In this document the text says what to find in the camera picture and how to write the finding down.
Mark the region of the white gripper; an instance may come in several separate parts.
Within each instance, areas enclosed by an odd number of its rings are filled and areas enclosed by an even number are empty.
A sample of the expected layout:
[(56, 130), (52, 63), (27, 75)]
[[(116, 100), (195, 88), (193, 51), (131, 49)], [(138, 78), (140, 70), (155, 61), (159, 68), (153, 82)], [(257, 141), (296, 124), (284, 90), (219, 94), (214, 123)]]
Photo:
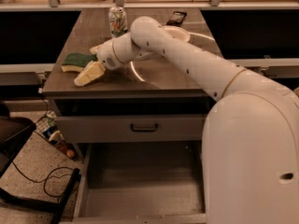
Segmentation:
[(106, 69), (116, 70), (124, 66), (117, 54), (117, 46), (121, 44), (119, 38), (112, 38), (101, 45), (90, 48), (91, 54), (96, 54), (99, 62), (89, 62), (87, 66), (74, 79), (74, 83), (85, 86), (101, 77)]

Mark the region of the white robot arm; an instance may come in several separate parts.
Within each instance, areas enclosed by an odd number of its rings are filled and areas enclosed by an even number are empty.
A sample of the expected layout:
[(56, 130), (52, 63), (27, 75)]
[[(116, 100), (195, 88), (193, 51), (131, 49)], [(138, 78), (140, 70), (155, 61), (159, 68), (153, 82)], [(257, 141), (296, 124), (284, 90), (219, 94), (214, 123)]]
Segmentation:
[(84, 86), (156, 53), (216, 104), (202, 134), (207, 224), (299, 224), (299, 98), (276, 81), (171, 36), (151, 17), (95, 48), (75, 78)]

